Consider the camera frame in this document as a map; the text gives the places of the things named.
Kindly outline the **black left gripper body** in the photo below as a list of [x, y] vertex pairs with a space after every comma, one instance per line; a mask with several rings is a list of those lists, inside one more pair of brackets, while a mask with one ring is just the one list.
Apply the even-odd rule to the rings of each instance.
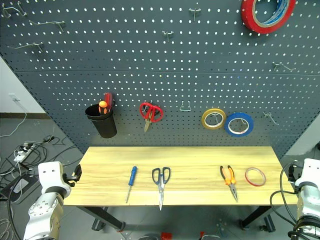
[[76, 175], [67, 176], [66, 173], [63, 173], [62, 174], [62, 179], [71, 188], [74, 187], [76, 185], [76, 182], [77, 182], [77, 176]]

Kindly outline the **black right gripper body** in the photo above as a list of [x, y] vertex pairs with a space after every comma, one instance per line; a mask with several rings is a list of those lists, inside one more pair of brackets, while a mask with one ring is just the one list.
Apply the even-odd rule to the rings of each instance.
[[298, 168], [298, 166], [296, 164], [293, 164], [291, 163], [289, 165], [289, 168], [288, 168], [288, 175], [287, 175], [287, 178], [288, 178], [288, 182], [289, 183], [295, 183], [297, 178], [295, 177], [295, 170]]

